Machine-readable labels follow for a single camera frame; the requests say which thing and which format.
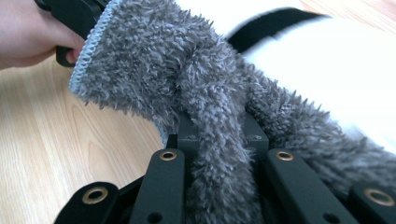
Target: white surface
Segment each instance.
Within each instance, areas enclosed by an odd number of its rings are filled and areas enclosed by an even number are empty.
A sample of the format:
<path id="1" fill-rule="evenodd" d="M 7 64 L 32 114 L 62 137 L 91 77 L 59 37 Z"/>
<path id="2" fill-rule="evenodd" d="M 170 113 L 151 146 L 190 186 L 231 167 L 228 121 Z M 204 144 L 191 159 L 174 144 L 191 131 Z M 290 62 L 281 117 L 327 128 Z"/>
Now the white surface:
<path id="1" fill-rule="evenodd" d="M 294 1 L 177 0 L 182 9 L 214 21 L 229 35 L 250 18 Z M 352 21 L 306 22 L 277 39 L 263 40 L 246 54 L 250 63 L 279 86 L 331 111 L 346 134 L 369 136 L 396 153 L 394 87 L 396 37 Z"/>

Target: wood grain surface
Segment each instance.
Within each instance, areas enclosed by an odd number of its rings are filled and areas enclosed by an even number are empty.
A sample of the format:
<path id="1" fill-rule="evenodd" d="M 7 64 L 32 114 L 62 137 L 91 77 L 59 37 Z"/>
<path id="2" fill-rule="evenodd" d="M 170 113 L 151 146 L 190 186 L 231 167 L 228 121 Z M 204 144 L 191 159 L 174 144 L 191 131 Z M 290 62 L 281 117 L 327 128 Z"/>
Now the wood grain surface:
<path id="1" fill-rule="evenodd" d="M 396 34 L 394 0 L 302 0 L 304 8 Z M 0 72 L 0 223 L 52 223 L 73 193 L 95 181 L 119 188 L 162 147 L 153 125 L 67 89 L 54 57 Z"/>

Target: fluffy fabric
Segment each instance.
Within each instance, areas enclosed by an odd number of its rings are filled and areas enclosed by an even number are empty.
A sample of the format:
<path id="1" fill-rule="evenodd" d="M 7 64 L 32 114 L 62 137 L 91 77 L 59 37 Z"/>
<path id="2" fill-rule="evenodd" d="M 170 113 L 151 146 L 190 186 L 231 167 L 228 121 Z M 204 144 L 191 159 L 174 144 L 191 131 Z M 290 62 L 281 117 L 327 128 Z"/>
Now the fluffy fabric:
<path id="1" fill-rule="evenodd" d="M 174 133 L 197 126 L 201 151 L 187 194 L 189 223 L 263 223 L 244 147 L 247 111 L 271 148 L 298 152 L 332 189 L 358 181 L 396 190 L 396 158 L 346 138 L 329 114 L 279 88 L 236 54 L 209 21 L 171 0 L 113 0 L 81 52 L 70 90 L 86 102 L 142 116 Z"/>

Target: human hand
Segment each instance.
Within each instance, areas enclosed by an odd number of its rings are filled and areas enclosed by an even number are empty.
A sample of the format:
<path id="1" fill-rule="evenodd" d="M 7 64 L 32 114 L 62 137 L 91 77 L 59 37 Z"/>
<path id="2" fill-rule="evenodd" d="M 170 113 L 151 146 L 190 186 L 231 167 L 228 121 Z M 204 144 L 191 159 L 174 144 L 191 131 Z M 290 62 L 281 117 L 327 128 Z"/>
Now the human hand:
<path id="1" fill-rule="evenodd" d="M 33 0 L 0 0 L 0 69 L 40 63 L 68 47 L 66 59 L 75 63 L 84 39 L 40 9 Z"/>

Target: wooden table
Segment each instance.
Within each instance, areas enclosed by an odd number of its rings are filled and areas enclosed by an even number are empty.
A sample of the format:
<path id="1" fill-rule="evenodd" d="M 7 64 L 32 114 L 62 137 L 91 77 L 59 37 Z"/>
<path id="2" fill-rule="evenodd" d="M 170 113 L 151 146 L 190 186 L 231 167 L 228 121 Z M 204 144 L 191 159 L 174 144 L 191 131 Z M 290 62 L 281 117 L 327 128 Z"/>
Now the wooden table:
<path id="1" fill-rule="evenodd" d="M 394 0 L 301 2 L 396 34 Z M 51 223 L 76 190 L 95 181 L 121 188 L 162 148 L 151 123 L 85 106 L 67 89 L 71 72 L 53 57 L 0 72 L 0 223 Z"/>

